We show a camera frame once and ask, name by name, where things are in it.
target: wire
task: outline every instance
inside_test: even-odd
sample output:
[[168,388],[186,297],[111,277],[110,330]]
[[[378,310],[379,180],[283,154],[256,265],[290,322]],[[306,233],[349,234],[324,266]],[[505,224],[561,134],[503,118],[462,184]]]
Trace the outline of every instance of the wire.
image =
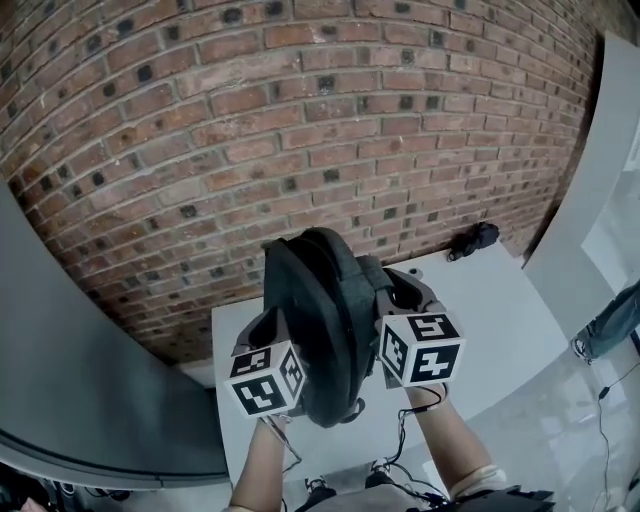
[[407,489],[405,489],[404,487],[394,484],[398,489],[402,489],[404,492],[406,492],[409,496],[413,496],[414,498],[419,498],[422,499],[424,501],[429,502],[430,504],[434,504],[434,505],[442,505],[444,503],[449,503],[449,499],[447,498],[447,496],[437,487],[431,485],[428,482],[425,482],[424,480],[418,480],[413,478],[413,476],[411,476],[411,473],[409,473],[409,471],[404,467],[401,466],[400,464],[398,464],[398,459],[400,459],[400,456],[402,455],[402,450],[404,448],[404,442],[407,438],[407,431],[404,428],[404,422],[407,418],[407,416],[411,415],[411,414],[420,414],[421,412],[426,412],[428,410],[433,409],[434,407],[438,406],[439,404],[441,404],[446,398],[447,395],[449,394],[449,389],[447,387],[446,384],[443,385],[444,387],[444,396],[441,395],[440,393],[438,393],[437,391],[434,391],[433,389],[430,388],[425,388],[422,386],[418,386],[420,389],[422,389],[423,391],[428,391],[429,393],[431,393],[432,395],[436,396],[438,401],[431,404],[431,405],[423,405],[420,407],[414,407],[413,409],[400,409],[398,411],[398,451],[395,453],[395,455],[393,457],[387,458],[387,464],[389,464],[390,466],[395,466],[398,469],[400,469],[408,478],[409,481],[412,483],[417,483],[417,484],[422,484],[425,485],[427,487],[429,487],[430,489],[433,489],[434,491],[436,491],[438,494],[433,494],[433,493],[417,493],[414,492],[413,490],[409,491]]
[[89,496],[93,496],[94,498],[111,498],[113,496],[112,492],[107,492],[105,494],[93,494],[88,487],[85,487],[84,490],[87,491],[87,494],[89,494]]
[[[616,384],[621,382],[627,375],[629,375],[638,366],[640,366],[640,363],[636,363],[633,366],[633,368],[631,368],[627,373],[625,373],[622,377],[620,377],[613,384],[610,384],[610,385],[605,386],[604,388],[602,388],[602,391],[600,391],[600,394],[598,395],[598,401],[597,401],[597,403],[598,403],[598,430],[600,431],[600,435],[604,439],[605,445],[607,447],[607,457],[606,457],[606,461],[605,461],[605,465],[604,465],[604,493],[605,493],[607,501],[605,502],[603,510],[608,510],[609,509],[609,501],[611,500],[611,496],[609,494],[609,461],[611,459],[611,446],[610,446],[610,443],[609,443],[609,438],[606,436],[606,434],[604,433],[604,430],[602,428],[602,415],[603,415],[603,413],[602,413],[602,404],[600,402],[602,402],[602,400],[605,399],[605,397],[609,394],[609,391],[611,390],[611,388],[613,386],[615,386]],[[593,512],[595,510],[596,505],[598,504],[598,501],[600,501],[600,496],[602,496],[602,491],[600,491],[600,493],[596,497],[596,501],[593,503],[593,506],[591,507],[591,512]]]
[[287,436],[285,435],[285,433],[282,430],[280,430],[280,427],[276,425],[275,421],[273,421],[273,418],[271,418],[270,416],[267,416],[266,419],[265,417],[263,417],[263,418],[260,418],[260,420],[265,425],[267,425],[267,427],[271,429],[271,432],[273,433],[273,435],[276,436],[283,445],[285,445],[285,447],[291,452],[291,454],[296,459],[288,468],[286,468],[282,472],[282,474],[284,475],[287,472],[291,471],[293,468],[295,468],[298,464],[300,464],[302,462],[302,457],[300,457],[300,455],[298,455],[298,452],[296,452],[293,449],[293,447],[291,446],[291,443],[289,443],[289,439],[287,439]]
[[[602,430],[602,404],[600,403],[600,400],[602,400],[601,398],[598,398],[598,430],[600,431],[600,435],[604,438],[604,442],[605,445],[607,447],[607,458],[606,458],[606,462],[604,465],[604,493],[605,496],[607,498],[607,501],[605,502],[604,508],[602,509],[603,511],[608,510],[609,509],[609,459],[611,457],[611,447],[609,445],[609,438],[605,435],[604,431]],[[596,498],[596,501],[593,503],[593,507],[591,507],[591,512],[593,512],[596,508],[596,505],[598,504],[598,501],[600,501],[600,496],[602,496],[602,491],[600,491],[600,493],[598,494],[598,497]]]
[[413,478],[413,476],[411,476],[411,473],[409,473],[409,470],[407,468],[405,468],[404,466],[401,466],[400,464],[398,464],[397,462],[394,462],[393,464],[391,464],[392,466],[397,467],[398,469],[400,469],[405,475],[407,475],[407,478],[414,484],[422,484],[422,485],[426,485],[427,487],[430,487],[431,489],[433,489],[434,491],[436,491],[440,496],[442,496],[444,499],[447,499],[447,495],[442,492],[440,489],[438,489],[435,485],[430,484],[429,482],[426,482],[424,480],[418,480],[417,478]]
[[397,460],[400,458],[400,455],[402,455],[402,449],[404,448],[404,442],[405,442],[405,439],[407,437],[407,432],[404,429],[404,422],[405,422],[406,417],[409,416],[410,414],[420,414],[421,412],[425,412],[425,411],[428,411],[429,409],[433,409],[435,406],[441,404],[442,401],[447,397],[447,394],[448,394],[446,386],[445,386],[445,395],[444,395],[444,397],[442,395],[440,395],[440,393],[434,391],[433,389],[425,388],[425,387],[422,387],[422,386],[419,386],[419,387],[423,391],[428,391],[432,395],[437,396],[438,397],[438,401],[435,404],[423,405],[421,407],[416,407],[414,409],[400,409],[398,411],[398,451],[396,452],[396,454],[393,457],[387,459],[387,462],[389,464],[393,464],[394,462],[397,462]]
[[627,375],[629,375],[633,370],[635,370],[638,366],[640,366],[640,363],[636,363],[634,365],[633,368],[631,368],[631,370],[629,370],[627,373],[625,373],[622,377],[620,377],[617,381],[615,381],[613,384],[610,384],[608,387],[609,389],[611,389],[613,386],[615,386],[618,382],[620,382],[622,379],[624,379]]

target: white floor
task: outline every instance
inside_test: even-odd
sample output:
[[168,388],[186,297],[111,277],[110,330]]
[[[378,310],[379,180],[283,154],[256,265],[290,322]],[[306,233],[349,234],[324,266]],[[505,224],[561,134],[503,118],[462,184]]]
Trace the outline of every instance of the white floor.
[[[637,362],[640,358],[631,342],[618,346],[591,367],[567,351],[528,384],[476,416],[470,426],[505,469],[510,483],[520,484],[524,490],[554,491],[557,511],[586,512],[595,505],[593,510],[602,512],[606,502],[605,441],[598,432],[597,396]],[[611,509],[623,504],[628,484],[640,466],[640,368],[612,387],[601,405],[603,429],[611,443]],[[408,450],[401,459],[415,477],[424,478],[424,450],[426,447]],[[352,490],[362,486],[366,468],[325,476],[339,492]],[[627,500],[629,510],[639,488]],[[96,500],[92,505],[96,512],[217,511],[228,503],[230,492],[228,485],[217,485],[135,493],[122,508],[112,507],[115,504],[107,500]],[[295,510],[305,495],[302,482],[288,483],[285,499],[289,510]]]

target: brick wall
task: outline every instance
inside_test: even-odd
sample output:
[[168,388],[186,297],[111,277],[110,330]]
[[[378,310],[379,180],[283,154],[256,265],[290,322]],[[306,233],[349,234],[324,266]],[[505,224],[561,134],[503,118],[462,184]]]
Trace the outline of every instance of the brick wall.
[[522,252],[572,171],[596,34],[635,37],[623,2],[5,2],[0,165],[107,314],[207,358],[264,240],[325,225],[396,261],[485,219]]

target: forearm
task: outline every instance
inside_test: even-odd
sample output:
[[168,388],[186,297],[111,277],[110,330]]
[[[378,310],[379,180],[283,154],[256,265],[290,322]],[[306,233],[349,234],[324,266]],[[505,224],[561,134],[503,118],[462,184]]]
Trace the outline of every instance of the forearm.
[[[407,390],[412,407],[433,403],[431,394]],[[438,473],[447,489],[475,470],[491,464],[482,441],[467,427],[449,400],[416,416]]]
[[[285,423],[276,424],[284,432]],[[238,484],[231,496],[231,506],[254,512],[277,512],[282,500],[284,445],[262,421],[253,432],[249,454]]]

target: white tabletop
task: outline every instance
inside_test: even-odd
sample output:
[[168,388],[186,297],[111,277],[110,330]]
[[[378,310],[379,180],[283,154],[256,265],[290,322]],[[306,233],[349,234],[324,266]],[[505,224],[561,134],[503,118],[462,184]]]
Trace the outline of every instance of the white tabletop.
[[[525,384],[567,348],[567,340],[516,260],[499,243],[454,263],[436,253],[392,265],[422,270],[447,310],[457,316],[467,345],[451,399],[469,419]],[[223,385],[240,331],[262,311],[262,299],[212,310],[213,352],[222,437],[231,481],[240,477],[255,420],[243,417]],[[356,421],[323,429],[306,417],[287,429],[303,462],[285,480],[328,474],[393,455],[398,444],[398,409],[408,407],[402,389],[387,390],[382,366],[365,379],[367,403]],[[417,422],[406,422],[409,448],[424,442]],[[285,465],[292,461],[287,456]]]

